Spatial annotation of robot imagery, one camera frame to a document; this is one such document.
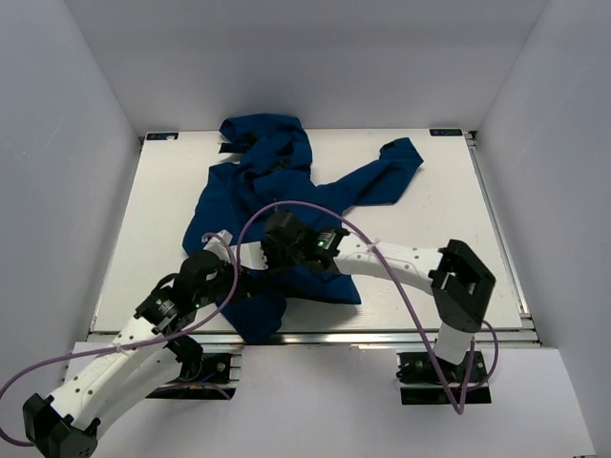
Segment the blue shirt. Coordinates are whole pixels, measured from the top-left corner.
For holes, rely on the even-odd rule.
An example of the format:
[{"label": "blue shirt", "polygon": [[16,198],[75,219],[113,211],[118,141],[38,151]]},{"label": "blue shirt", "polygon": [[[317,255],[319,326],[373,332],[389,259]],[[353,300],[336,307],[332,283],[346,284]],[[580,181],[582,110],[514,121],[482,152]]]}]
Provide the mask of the blue shirt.
[{"label": "blue shirt", "polygon": [[[206,232],[226,229],[237,239],[248,219],[274,201],[311,202],[340,215],[352,205],[394,203],[422,164],[422,157],[411,141],[398,138],[380,149],[377,160],[333,183],[317,186],[310,180],[312,150],[296,117],[273,114],[234,117],[222,123],[221,133],[231,142],[224,143],[221,152],[243,156],[239,164],[224,162],[210,167],[208,183],[182,242],[187,254],[203,248],[201,236]],[[298,206],[283,209],[314,230],[341,226],[334,217],[315,209]],[[244,242],[264,237],[265,220],[263,215],[250,227]],[[265,276],[264,284],[264,293],[244,302],[230,303],[222,312],[249,344],[264,342],[280,328],[286,297],[361,302],[350,276],[312,275],[303,267]]]}]

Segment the sticker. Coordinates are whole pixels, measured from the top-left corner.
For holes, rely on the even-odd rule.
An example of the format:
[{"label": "sticker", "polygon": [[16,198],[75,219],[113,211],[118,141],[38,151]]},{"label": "sticker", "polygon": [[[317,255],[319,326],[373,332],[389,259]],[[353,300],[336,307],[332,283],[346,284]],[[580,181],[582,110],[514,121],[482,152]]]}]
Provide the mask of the sticker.
[{"label": "sticker", "polygon": [[161,132],[146,135],[147,140],[178,140],[178,132]]},{"label": "sticker", "polygon": [[431,136],[462,136],[460,129],[429,129]]}]

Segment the white wall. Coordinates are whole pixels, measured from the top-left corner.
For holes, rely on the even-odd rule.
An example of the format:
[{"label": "white wall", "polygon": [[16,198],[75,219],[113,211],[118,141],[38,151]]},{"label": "white wall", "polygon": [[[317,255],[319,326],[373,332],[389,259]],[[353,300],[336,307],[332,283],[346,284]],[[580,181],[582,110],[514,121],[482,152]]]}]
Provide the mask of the white wall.
[{"label": "white wall", "polygon": [[611,3],[552,0],[480,132],[541,338],[611,456]]},{"label": "white wall", "polygon": [[479,127],[547,0],[66,0],[139,134]]},{"label": "white wall", "polygon": [[[0,383],[82,340],[137,159],[137,138],[61,0],[0,13]],[[0,422],[60,367],[11,389]],[[38,456],[0,443],[0,456]]]}]

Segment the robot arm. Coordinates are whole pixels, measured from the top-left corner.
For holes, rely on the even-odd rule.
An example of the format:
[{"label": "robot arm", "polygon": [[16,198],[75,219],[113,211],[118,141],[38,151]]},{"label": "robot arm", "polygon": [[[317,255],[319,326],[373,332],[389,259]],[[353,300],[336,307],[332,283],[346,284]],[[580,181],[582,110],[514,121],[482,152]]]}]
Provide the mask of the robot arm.
[{"label": "robot arm", "polygon": [[[249,270],[273,273],[302,265],[313,273],[392,280],[370,247],[345,229],[314,231],[294,215],[278,212],[266,222],[265,232],[262,241],[241,248],[242,287],[235,301],[256,294],[256,283],[248,281]],[[220,236],[227,242],[231,239],[226,231]],[[460,364],[473,334],[481,329],[495,277],[458,240],[439,250],[384,242],[376,247],[394,277],[434,297],[443,322],[434,353],[448,364]],[[178,274],[162,279],[137,308],[110,344],[117,351],[97,356],[46,399],[38,394],[30,397],[23,407],[27,437],[47,458],[88,457],[110,425],[155,388],[176,378],[199,380],[202,349],[188,336],[135,349],[122,346],[181,331],[194,321],[199,308],[224,298],[232,280],[225,248],[211,239],[182,264]]]}]

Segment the white tabletop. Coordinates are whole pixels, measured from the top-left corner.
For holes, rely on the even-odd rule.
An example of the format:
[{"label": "white tabletop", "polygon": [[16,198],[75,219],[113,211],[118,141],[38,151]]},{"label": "white tabletop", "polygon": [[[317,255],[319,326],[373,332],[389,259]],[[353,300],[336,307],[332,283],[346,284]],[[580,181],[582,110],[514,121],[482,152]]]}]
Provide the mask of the white tabletop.
[{"label": "white tabletop", "polygon": [[[335,181],[375,160],[385,143],[409,137],[424,159],[394,205],[355,207],[346,216],[372,239],[418,247],[469,243],[496,276],[487,319],[498,328],[520,328],[518,302],[465,139],[431,136],[428,130],[312,130],[312,180]],[[125,218],[96,310],[93,331],[115,332],[133,315],[160,278],[185,259],[184,231],[206,183],[208,168],[221,160],[216,132],[182,132],[176,140],[145,141]],[[354,277],[361,305],[289,300],[280,332],[395,331],[414,329],[394,286]],[[440,325],[432,297],[408,293],[429,329]],[[198,320],[210,313],[202,309]],[[222,317],[201,332],[235,332]]]}]

